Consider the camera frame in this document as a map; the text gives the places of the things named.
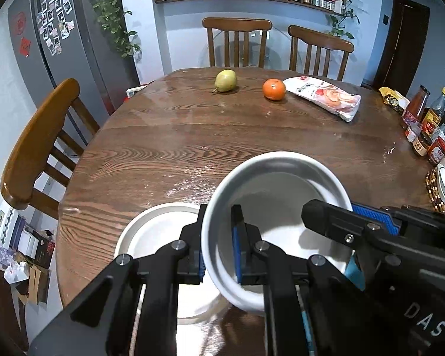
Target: orange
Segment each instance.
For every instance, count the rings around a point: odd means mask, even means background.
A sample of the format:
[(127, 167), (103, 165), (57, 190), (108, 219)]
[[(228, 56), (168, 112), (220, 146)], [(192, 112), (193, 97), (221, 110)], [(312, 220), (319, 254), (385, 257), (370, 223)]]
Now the orange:
[(282, 80), (269, 79), (262, 86), (262, 92), (267, 99), (273, 101), (280, 101), (285, 97), (287, 88)]

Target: wooden chair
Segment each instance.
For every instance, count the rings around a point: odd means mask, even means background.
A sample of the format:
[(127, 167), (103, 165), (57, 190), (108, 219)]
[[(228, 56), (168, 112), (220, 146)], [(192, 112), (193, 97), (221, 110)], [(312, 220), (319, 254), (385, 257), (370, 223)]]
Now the wooden chair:
[(292, 48), (290, 50), (290, 66), (289, 69), (295, 71), (297, 69), (297, 49), (298, 39), (307, 43), (305, 75), (309, 74), (312, 46), (317, 47), (317, 55), (314, 61), (313, 75), (318, 76), (320, 70), (320, 57), (321, 49), (326, 49), (325, 66), (323, 68), (323, 76), (328, 77), (328, 68), (330, 66), (331, 51), (344, 51), (343, 60), (341, 61), (338, 77), (336, 80), (343, 80), (344, 72), (346, 71), (346, 64), (348, 63), (349, 54), (355, 50), (355, 46), (352, 42), (340, 39), (339, 37), (333, 37), (328, 34), (324, 34), (311, 29), (302, 28), (300, 26), (289, 26), (288, 34), (292, 37)]
[(229, 32), (234, 32), (234, 67), (239, 66), (239, 32), (244, 32), (244, 48), (242, 63), (243, 67), (249, 65), (249, 33), (252, 31), (262, 31), (260, 41), (259, 67), (264, 68), (265, 45), (267, 42), (267, 31), (272, 29), (269, 20), (226, 18), (226, 17), (205, 17), (202, 21), (203, 27), (208, 30), (209, 64), (216, 66), (214, 61), (214, 41), (212, 30), (219, 29), (224, 32), (224, 67), (229, 67)]
[(54, 146), (60, 138), (77, 155), (84, 150), (65, 131), (64, 119), (71, 106), (82, 122), (95, 135), (99, 125), (79, 99), (79, 84), (74, 79), (67, 79), (49, 94), (44, 103), (33, 115), (25, 130), (20, 135), (8, 158), (2, 174), (0, 190), (5, 201), (18, 210), (28, 205), (58, 219), (59, 202), (34, 188), (36, 179), (44, 171), (51, 178), (67, 187), (69, 178), (48, 164), (52, 155), (65, 167), (74, 171), (76, 164)]

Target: condiment jar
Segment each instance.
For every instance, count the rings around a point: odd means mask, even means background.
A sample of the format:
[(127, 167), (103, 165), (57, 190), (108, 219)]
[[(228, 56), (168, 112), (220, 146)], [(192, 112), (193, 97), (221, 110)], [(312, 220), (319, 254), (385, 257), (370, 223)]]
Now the condiment jar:
[(405, 131), (405, 136), (410, 143), (413, 143), (414, 140), (420, 135), (422, 128), (420, 128), (419, 123), (411, 123), (410, 126), (407, 127)]
[(444, 156), (445, 140), (439, 136), (428, 150), (428, 161), (433, 165), (433, 167), (437, 167)]
[(412, 147), (417, 155), (423, 157), (426, 155), (428, 149), (432, 145), (432, 139), (427, 135), (425, 131), (422, 131), (418, 137), (415, 138), (412, 143)]

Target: hanging vine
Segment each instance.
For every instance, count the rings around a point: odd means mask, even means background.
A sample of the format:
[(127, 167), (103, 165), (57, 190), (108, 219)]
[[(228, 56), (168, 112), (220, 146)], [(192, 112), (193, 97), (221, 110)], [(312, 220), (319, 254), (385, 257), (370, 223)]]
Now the hanging vine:
[(330, 35), (335, 37), (346, 36), (349, 39), (355, 38), (351, 33), (344, 31), (346, 29), (346, 25), (343, 25), (344, 21), (348, 17), (351, 19), (356, 18), (356, 20), (358, 20), (358, 24), (360, 24), (359, 17), (355, 15), (355, 10), (350, 8), (351, 4), (352, 0), (346, 0), (346, 4), (344, 5), (344, 10), (340, 19), (338, 19), (336, 16), (330, 15), (332, 26), (331, 32), (329, 33)]
[(131, 15), (132, 12), (123, 12), (118, 0), (92, 0), (92, 2), (93, 9), (98, 14), (97, 22), (104, 31), (111, 35), (121, 57), (132, 56), (135, 52), (140, 51), (140, 46), (129, 40), (129, 36), (134, 38), (137, 32), (127, 31), (124, 24), (125, 15)]

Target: refrigerator door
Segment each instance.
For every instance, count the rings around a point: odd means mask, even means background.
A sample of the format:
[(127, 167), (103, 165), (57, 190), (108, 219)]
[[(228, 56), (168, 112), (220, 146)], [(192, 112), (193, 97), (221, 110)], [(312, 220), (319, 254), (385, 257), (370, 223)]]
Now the refrigerator door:
[[(38, 108), (55, 89), (55, 82), (44, 60), (36, 27), (36, 11), (32, 0), (14, 0), (8, 8), (8, 22), (13, 52), (26, 88)], [(85, 143), (72, 118), (66, 117), (66, 131), (82, 147)]]
[[(33, 0), (33, 4), (36, 11), (42, 13), (43, 29), (40, 32), (43, 33), (39, 36), (39, 42), (52, 77), (56, 84), (68, 78), (75, 78), (81, 87), (80, 99), (102, 126), (114, 111), (114, 107), (110, 101), (104, 105), (103, 100), (108, 95), (101, 94), (102, 91), (105, 93), (105, 87), (98, 87), (86, 56), (83, 41), (89, 39), (81, 37), (80, 22), (76, 20), (76, 10), (82, 8), (75, 7), (74, 0)], [(76, 116), (73, 117), (81, 132), (90, 141), (88, 130)]]

